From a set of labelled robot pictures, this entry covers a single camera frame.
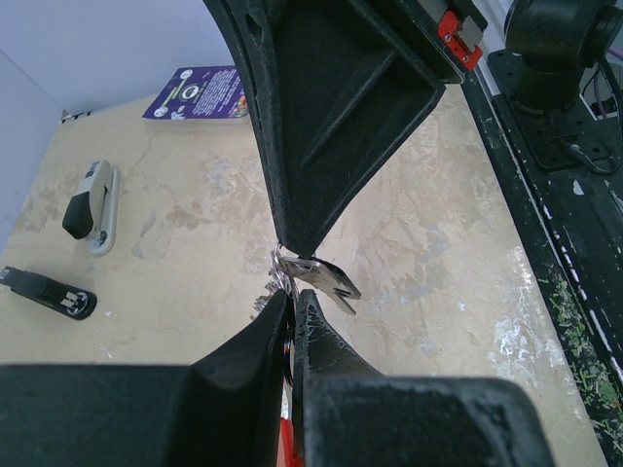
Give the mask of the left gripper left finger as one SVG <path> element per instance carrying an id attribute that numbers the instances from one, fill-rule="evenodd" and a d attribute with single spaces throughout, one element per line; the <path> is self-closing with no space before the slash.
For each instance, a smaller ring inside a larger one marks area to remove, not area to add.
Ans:
<path id="1" fill-rule="evenodd" d="M 5 466 L 273 466 L 290 300 L 191 365 L 6 365 Z"/>

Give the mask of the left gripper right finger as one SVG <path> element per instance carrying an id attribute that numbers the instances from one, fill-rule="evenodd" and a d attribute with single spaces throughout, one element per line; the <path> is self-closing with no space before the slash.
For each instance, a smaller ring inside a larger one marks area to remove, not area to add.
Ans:
<path id="1" fill-rule="evenodd" d="M 490 377 L 390 377 L 296 305 L 293 433 L 307 466 L 552 466 L 530 398 Z"/>

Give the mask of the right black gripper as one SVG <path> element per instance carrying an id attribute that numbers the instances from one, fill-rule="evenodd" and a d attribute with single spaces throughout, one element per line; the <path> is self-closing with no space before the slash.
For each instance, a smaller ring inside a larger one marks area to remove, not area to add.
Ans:
<path id="1" fill-rule="evenodd" d="M 278 241 L 309 257 L 483 52 L 471 1 L 210 1 L 246 95 Z"/>

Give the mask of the key with black tag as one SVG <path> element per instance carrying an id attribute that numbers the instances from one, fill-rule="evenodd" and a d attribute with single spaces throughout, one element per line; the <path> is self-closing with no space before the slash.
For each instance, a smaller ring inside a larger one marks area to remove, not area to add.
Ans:
<path id="1" fill-rule="evenodd" d="M 360 300 L 361 292 L 342 269 L 319 258 L 281 257 L 278 262 L 288 276 L 318 289 L 331 298 L 345 314 L 356 315 L 350 301 Z"/>

